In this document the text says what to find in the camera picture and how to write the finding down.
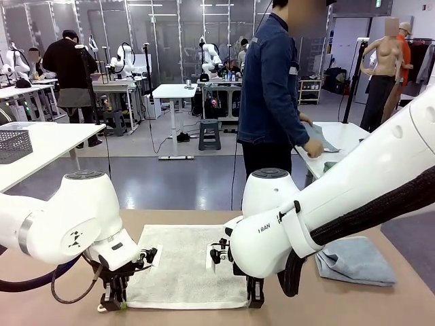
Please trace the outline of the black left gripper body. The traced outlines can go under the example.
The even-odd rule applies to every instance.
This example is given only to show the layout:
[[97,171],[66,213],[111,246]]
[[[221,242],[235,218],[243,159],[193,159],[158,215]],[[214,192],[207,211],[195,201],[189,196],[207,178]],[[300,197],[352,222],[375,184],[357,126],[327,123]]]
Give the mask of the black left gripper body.
[[129,278],[133,275],[133,265],[126,264],[117,270],[111,271],[108,267],[103,267],[101,270],[101,280],[103,286],[112,283],[115,280],[119,280],[123,287],[127,287]]

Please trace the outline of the person's right hand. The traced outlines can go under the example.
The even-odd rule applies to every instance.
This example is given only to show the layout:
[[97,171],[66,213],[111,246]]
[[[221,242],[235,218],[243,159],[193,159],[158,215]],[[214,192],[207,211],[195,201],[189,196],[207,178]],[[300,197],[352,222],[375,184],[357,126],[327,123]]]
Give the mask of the person's right hand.
[[309,141],[303,145],[303,149],[310,158],[318,158],[324,152],[322,143],[314,138],[310,138]]

